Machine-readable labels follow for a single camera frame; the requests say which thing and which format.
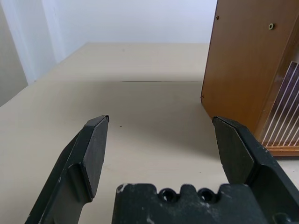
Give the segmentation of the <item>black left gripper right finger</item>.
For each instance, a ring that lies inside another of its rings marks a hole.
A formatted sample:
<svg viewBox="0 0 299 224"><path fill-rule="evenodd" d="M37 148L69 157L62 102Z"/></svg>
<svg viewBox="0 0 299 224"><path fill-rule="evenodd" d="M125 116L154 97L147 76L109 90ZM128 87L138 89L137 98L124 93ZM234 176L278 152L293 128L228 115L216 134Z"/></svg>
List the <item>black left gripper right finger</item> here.
<svg viewBox="0 0 299 224"><path fill-rule="evenodd" d="M231 184L245 184L270 224L299 222L299 191L249 129L231 119L212 119L219 156Z"/></svg>

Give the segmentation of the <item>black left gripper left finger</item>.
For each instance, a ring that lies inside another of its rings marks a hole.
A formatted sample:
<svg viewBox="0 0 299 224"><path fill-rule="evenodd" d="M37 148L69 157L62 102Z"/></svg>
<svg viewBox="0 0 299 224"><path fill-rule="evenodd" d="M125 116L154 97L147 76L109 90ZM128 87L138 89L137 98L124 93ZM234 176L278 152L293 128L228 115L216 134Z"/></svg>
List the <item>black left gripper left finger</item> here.
<svg viewBox="0 0 299 224"><path fill-rule="evenodd" d="M27 220L77 224L96 196L105 158L109 116L89 120L61 152Z"/></svg>

